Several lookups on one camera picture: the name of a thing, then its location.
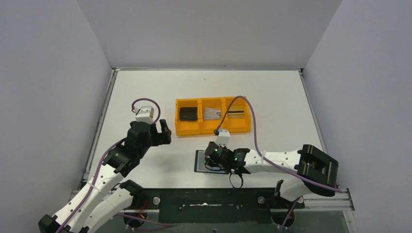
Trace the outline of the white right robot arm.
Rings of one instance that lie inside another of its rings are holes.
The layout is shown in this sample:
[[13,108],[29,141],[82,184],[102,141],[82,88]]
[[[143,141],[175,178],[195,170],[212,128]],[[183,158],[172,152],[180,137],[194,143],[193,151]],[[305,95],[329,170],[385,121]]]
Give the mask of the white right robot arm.
[[266,152],[247,148],[230,150],[210,142],[204,151],[207,166],[229,175],[285,173],[289,179],[277,182],[274,203],[286,207],[306,194],[333,197],[342,190],[337,185],[339,163],[314,145],[287,152]]

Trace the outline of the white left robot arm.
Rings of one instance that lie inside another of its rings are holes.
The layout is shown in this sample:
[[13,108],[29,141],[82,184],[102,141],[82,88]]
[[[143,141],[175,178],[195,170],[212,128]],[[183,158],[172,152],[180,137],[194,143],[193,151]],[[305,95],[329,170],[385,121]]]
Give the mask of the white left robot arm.
[[171,143],[166,120],[156,124],[132,121],[127,136],[103,154],[93,178],[59,211],[44,215],[38,225],[42,233],[91,233],[117,212],[143,203],[143,187],[123,179],[139,165],[150,147]]

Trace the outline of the black leather card holder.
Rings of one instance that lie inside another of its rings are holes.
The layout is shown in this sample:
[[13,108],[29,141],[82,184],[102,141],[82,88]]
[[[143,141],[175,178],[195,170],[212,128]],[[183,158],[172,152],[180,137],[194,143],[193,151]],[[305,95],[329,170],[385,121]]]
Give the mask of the black leather card holder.
[[204,150],[197,150],[195,154],[194,172],[210,174],[227,174],[218,164],[205,156]]

